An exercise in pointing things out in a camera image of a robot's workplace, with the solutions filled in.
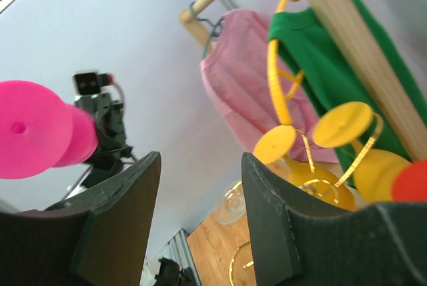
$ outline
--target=yellow plastic disc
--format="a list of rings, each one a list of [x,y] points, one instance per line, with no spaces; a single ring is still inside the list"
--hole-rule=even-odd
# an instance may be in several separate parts
[[[359,101],[335,107],[320,118],[313,132],[316,145],[335,148],[361,136],[371,125],[374,112]]]
[[[263,164],[270,164],[288,153],[296,140],[293,126],[279,125],[270,129],[257,142],[253,154]]]

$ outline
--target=green shirt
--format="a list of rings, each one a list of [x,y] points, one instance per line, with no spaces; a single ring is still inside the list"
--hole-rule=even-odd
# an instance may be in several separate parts
[[[367,103],[381,114],[311,9],[300,13],[275,14],[270,39],[279,40],[279,55],[293,73],[304,70],[302,87],[319,116],[349,101]],[[372,132],[371,127],[361,136],[361,142],[367,142]],[[409,158],[386,121],[376,147]],[[336,153],[342,168],[346,170],[354,160],[353,149],[341,147],[336,149]]]
[[[395,46],[361,0],[352,1],[376,38],[421,119],[427,124],[427,104]],[[302,87],[319,116],[349,101],[367,103],[383,116],[311,9],[300,13],[275,14],[270,26],[271,39],[279,40],[279,55],[293,73],[297,73],[300,69],[304,70]],[[365,143],[373,130],[374,126],[371,126],[360,140]],[[385,119],[384,130],[376,148],[391,151],[410,160]],[[347,145],[336,149],[336,153],[342,168],[347,169],[354,160],[352,148]]]

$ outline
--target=clothes hanger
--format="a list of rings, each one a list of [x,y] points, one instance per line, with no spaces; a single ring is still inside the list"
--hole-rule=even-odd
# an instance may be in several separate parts
[[[197,0],[193,4],[193,10],[196,15],[200,14],[206,7],[211,5],[215,0]],[[202,46],[206,46],[206,41],[209,38],[209,31],[206,29],[205,25],[199,22],[194,16],[191,15],[190,10],[184,9],[179,14],[179,22],[181,25],[190,33],[190,35]],[[210,43],[207,46],[207,52],[210,53],[214,50],[214,47]]]
[[[286,4],[289,0],[280,0],[276,13],[284,11]],[[292,118],[289,113],[288,107],[286,106],[286,101],[290,100],[298,90],[298,87],[301,85],[304,79],[304,72],[300,70],[295,76],[286,71],[282,71],[278,68],[277,58],[279,50],[279,41],[277,39],[272,39],[268,43],[268,83],[270,86],[270,94],[272,96],[273,106],[276,110],[279,122],[282,125],[291,125]],[[280,76],[293,82],[290,90],[287,94],[284,93],[282,85],[280,83]]]
[[[306,148],[308,163],[299,163],[288,156],[296,136],[300,135]],[[310,144],[306,135],[291,125],[279,125],[265,133],[257,142],[253,154],[264,165],[281,158],[289,167],[286,180],[310,195],[323,199],[349,211],[356,210],[354,196],[344,185],[336,185],[340,180],[321,165],[314,163]]]
[[[375,130],[366,144],[358,138],[376,120]],[[391,201],[392,186],[397,176],[410,162],[403,157],[373,148],[383,128],[383,120],[373,112],[368,104],[349,102],[335,107],[323,115],[313,131],[313,142],[324,148],[337,148],[351,145],[357,156],[342,178],[334,183],[336,187],[353,173],[354,183],[359,194],[368,203]]]
[[[397,52],[392,54],[380,45],[379,37],[389,39],[386,29],[380,25],[379,35],[371,30],[367,21],[373,19],[379,23],[370,12],[362,14],[367,9],[361,0],[354,0],[357,3],[353,0],[308,1],[355,75],[381,107],[382,114],[411,160],[427,158],[425,103],[423,100],[413,103],[402,85],[402,76],[394,71],[394,63],[400,62],[396,68],[405,73],[408,73],[407,67]]]
[[[201,18],[198,17],[197,14],[194,11],[194,6],[195,1],[192,2],[191,4],[189,4],[188,10],[191,14],[191,16],[197,20],[199,23],[205,22],[207,23],[210,27],[211,27],[211,31],[209,33],[209,36],[206,39],[206,43],[205,43],[205,47],[203,48],[203,59],[206,58],[208,53],[211,53],[211,51],[213,50],[213,45],[211,44],[211,40],[212,38],[218,38],[221,35],[222,29],[223,29],[223,21],[224,18],[221,17],[220,20],[217,23],[213,23],[210,19],[208,18]]]

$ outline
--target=pink plastic disc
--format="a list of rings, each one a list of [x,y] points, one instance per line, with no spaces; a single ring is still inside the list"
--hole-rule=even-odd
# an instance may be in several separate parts
[[[42,173],[63,156],[71,112],[50,89],[30,81],[0,82],[0,178]]]
[[[98,146],[95,121],[86,111],[67,104],[73,116],[73,135],[62,158],[54,167],[70,166],[89,158]]]

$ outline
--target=wooden table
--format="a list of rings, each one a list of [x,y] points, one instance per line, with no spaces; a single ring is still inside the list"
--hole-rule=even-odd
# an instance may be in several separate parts
[[[338,164],[321,163],[337,176],[342,175]],[[284,161],[268,165],[278,176],[286,178],[288,168]],[[236,249],[249,241],[248,220],[244,215],[231,225],[219,224],[213,214],[209,215],[187,238],[193,260],[203,285],[230,285],[228,269]],[[244,271],[241,261],[236,261],[234,279],[237,286],[256,286],[254,268]]]

